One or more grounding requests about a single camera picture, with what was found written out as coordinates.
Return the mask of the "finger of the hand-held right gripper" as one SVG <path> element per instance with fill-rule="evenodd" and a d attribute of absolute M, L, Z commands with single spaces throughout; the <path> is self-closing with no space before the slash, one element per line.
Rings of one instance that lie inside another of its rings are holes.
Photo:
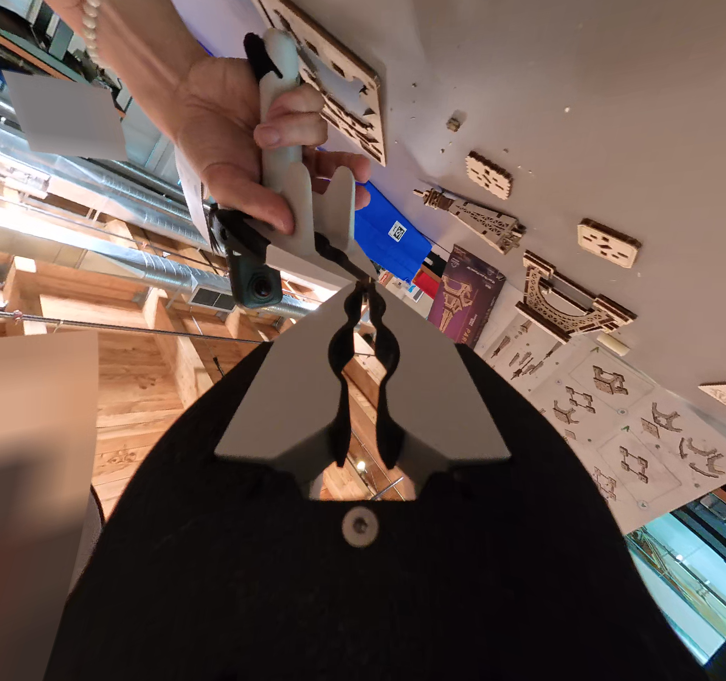
<path fill-rule="evenodd" d="M 268 263 L 285 271 L 300 273 L 317 280 L 328 289 L 338 289 L 349 281 L 338 269 L 317 254 L 313 237 L 313 193 L 307 167 L 302 162 L 285 160 L 270 169 L 264 168 L 264 186 L 282 196 L 295 217 L 291 236 L 264 228 L 270 241 Z"/>
<path fill-rule="evenodd" d="M 343 277 L 376 280 L 377 271 L 355 239 L 356 182 L 349 168 L 335 170 L 323 194 L 313 193 L 316 252 Z"/>

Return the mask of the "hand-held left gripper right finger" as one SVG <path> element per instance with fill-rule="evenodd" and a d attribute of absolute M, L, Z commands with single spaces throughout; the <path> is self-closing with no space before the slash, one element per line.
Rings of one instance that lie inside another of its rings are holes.
<path fill-rule="evenodd" d="M 379 387 L 377 445 L 386 465 L 420 494 L 437 473 L 511 457 L 465 362 L 451 341 L 386 289 L 368 290 Z"/>

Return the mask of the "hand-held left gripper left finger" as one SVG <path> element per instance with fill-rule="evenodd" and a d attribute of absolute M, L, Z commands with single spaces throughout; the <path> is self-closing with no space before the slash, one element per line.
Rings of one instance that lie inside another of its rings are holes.
<path fill-rule="evenodd" d="M 343 370 L 354 357 L 361 293 L 347 285 L 271 344 L 215 448 L 310 488 L 345 461 L 351 421 Z"/>

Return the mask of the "wooden tower spire model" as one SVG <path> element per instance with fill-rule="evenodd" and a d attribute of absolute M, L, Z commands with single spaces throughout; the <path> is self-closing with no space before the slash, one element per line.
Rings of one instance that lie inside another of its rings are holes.
<path fill-rule="evenodd" d="M 505 213 L 458 197 L 450 197 L 435 188 L 414 189 L 424 205 L 448 213 L 476 233 L 498 253 L 507 255 L 520 247 L 526 228 L 520 221 Z"/>

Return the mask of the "person's right hand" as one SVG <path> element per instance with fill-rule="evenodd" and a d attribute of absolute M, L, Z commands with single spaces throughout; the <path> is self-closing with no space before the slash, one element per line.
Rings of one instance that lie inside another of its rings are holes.
<path fill-rule="evenodd" d="M 322 151 L 328 124 L 324 100 L 304 84 L 277 97 L 261 116 L 259 86 L 243 59 L 204 59 L 180 86 L 183 97 L 175 141 L 214 200 L 290 235 L 295 218 L 287 202 L 262 185 L 261 158 L 278 148 L 301 146 L 312 186 L 327 190 L 337 168 L 349 168 L 357 183 L 355 208 L 369 203 L 364 187 L 369 160 L 359 154 Z"/>

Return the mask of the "blue bin with tag label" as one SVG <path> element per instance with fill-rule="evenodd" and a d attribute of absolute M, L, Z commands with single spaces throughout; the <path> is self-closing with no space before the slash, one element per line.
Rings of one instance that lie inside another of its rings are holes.
<path fill-rule="evenodd" d="M 431 242 L 371 183 L 369 204 L 355 217 L 355 239 L 368 259 L 410 283 L 431 251 Z"/>

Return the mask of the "purple puzzle box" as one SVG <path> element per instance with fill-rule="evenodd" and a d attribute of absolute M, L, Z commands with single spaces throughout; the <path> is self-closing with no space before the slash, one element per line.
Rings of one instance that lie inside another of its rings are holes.
<path fill-rule="evenodd" d="M 475 348 L 505 281 L 500 270 L 453 246 L 428 321 L 452 341 Z"/>

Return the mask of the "small square wooden plate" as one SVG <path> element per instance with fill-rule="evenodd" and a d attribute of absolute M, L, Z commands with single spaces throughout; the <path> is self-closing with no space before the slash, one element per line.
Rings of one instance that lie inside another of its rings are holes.
<path fill-rule="evenodd" d="M 622 268 L 633 267 L 642 243 L 592 219 L 582 219 L 577 225 L 578 245 L 586 252 Z"/>
<path fill-rule="evenodd" d="M 513 186 L 513 176 L 506 169 L 487 159 L 477 151 L 470 151 L 465 158 L 467 177 L 494 196 L 508 200 Z"/>

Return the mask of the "wooden tower base model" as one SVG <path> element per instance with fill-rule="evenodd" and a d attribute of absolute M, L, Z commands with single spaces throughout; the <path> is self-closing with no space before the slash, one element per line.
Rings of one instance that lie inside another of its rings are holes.
<path fill-rule="evenodd" d="M 612 333 L 637 315 L 605 295 L 595 295 L 536 253 L 523 253 L 525 283 L 515 309 L 561 343 L 573 336 Z"/>

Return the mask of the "diagram instruction sheet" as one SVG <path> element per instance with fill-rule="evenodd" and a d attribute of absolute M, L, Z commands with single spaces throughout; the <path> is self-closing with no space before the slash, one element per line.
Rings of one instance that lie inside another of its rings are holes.
<path fill-rule="evenodd" d="M 561 343 L 515 309 L 520 299 L 505 283 L 476 352 L 570 446 L 623 533 L 724 485 L 722 432 L 597 332 Z"/>

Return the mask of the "silver ventilation duct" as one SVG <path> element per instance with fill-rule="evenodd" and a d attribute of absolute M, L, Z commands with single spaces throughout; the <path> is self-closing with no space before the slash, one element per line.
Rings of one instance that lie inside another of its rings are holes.
<path fill-rule="evenodd" d="M 50 192 L 189 246 L 208 248 L 186 206 L 167 195 L 88 159 L 36 153 L 19 131 L 4 124 L 1 134 L 2 160 L 28 173 L 45 175 Z"/>
<path fill-rule="evenodd" d="M 45 221 L 8 214 L 2 217 L 1 242 L 2 252 L 11 255 L 136 281 L 197 307 L 220 313 L 237 307 L 227 277 Z"/>

